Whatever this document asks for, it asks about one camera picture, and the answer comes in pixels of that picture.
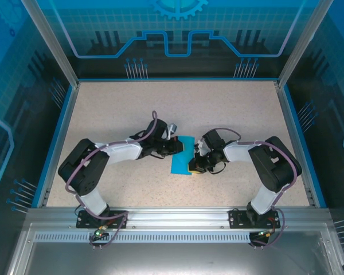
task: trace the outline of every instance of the blue cloth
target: blue cloth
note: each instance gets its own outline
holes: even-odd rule
[[[171,174],[191,175],[188,165],[194,157],[195,138],[192,136],[178,136],[178,140],[183,143],[183,152],[173,155]]]

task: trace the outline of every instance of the beige work surface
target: beige work surface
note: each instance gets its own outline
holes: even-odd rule
[[[214,127],[229,127],[242,141],[278,136],[292,145],[272,82],[102,82],[82,83],[59,165],[83,138],[108,143],[146,129],[151,112],[177,125],[177,135],[201,136]],[[236,137],[220,132],[226,140]],[[107,166],[98,184],[110,206],[219,207],[246,206],[261,181],[252,163],[228,163],[218,175],[174,175],[172,156],[146,157]],[[48,206],[77,206],[56,174]],[[307,206],[301,177],[278,203]]]

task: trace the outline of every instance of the speckled tabletop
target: speckled tabletop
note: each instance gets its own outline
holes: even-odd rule
[[[151,111],[178,126],[177,135],[201,136],[214,127],[233,128],[242,141],[273,135],[293,152],[272,82],[101,82],[82,83],[60,157],[83,138],[108,143],[146,129]],[[220,132],[226,140],[229,132]],[[144,158],[107,166],[99,189],[110,206],[227,207],[246,206],[261,181],[252,163],[228,163],[218,175],[174,175],[171,156]],[[56,175],[48,206],[77,206]],[[307,206],[301,177],[278,206]]]

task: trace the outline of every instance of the gear icon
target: gear icon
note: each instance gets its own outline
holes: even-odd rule
[[[13,29],[23,16],[21,1],[0,0],[0,16]]]
[[[181,17],[187,19],[195,16],[195,12],[202,11],[202,6],[208,4],[208,0],[151,0],[154,11],[160,12],[161,16],[166,15],[168,19]]]

